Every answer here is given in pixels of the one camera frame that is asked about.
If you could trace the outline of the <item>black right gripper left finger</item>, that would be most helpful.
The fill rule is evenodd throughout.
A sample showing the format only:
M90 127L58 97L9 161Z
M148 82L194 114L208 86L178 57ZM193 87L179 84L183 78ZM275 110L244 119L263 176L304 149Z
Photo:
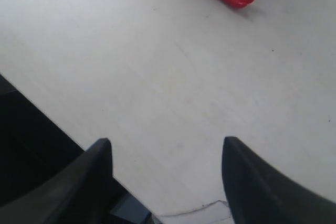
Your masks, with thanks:
M112 147L97 140L41 186L1 207L1 223L106 223L112 202Z

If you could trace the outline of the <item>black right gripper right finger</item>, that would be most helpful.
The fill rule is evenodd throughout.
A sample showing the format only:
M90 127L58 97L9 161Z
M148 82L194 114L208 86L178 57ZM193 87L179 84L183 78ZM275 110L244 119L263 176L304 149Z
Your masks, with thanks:
M234 223L335 223L335 203L297 184L239 138L224 139L222 180Z

